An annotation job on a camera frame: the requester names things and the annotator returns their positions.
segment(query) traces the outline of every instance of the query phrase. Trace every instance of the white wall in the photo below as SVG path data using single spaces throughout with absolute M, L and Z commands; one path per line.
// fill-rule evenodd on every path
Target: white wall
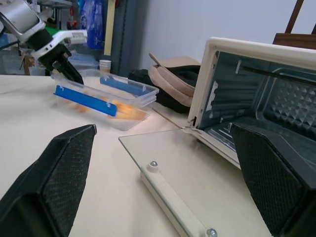
M 210 37 L 272 43 L 277 32 L 285 31 L 296 0 L 141 2 L 148 5 L 138 14 L 139 45 L 135 47 L 139 54 L 134 56 L 134 67 L 139 69 L 153 64 L 149 52 L 161 59 L 188 55 L 201 61 Z M 316 23 L 315 10 L 316 1 L 305 0 L 293 32 L 310 34 Z

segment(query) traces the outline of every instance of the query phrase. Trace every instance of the table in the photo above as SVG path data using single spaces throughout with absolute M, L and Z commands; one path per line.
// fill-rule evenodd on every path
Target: table
M 53 91 L 49 77 L 0 76 L 0 198 L 54 136 L 91 123 L 59 110 Z M 118 141 L 120 136 L 175 128 L 155 112 L 127 132 L 97 125 L 71 237 L 178 236 Z

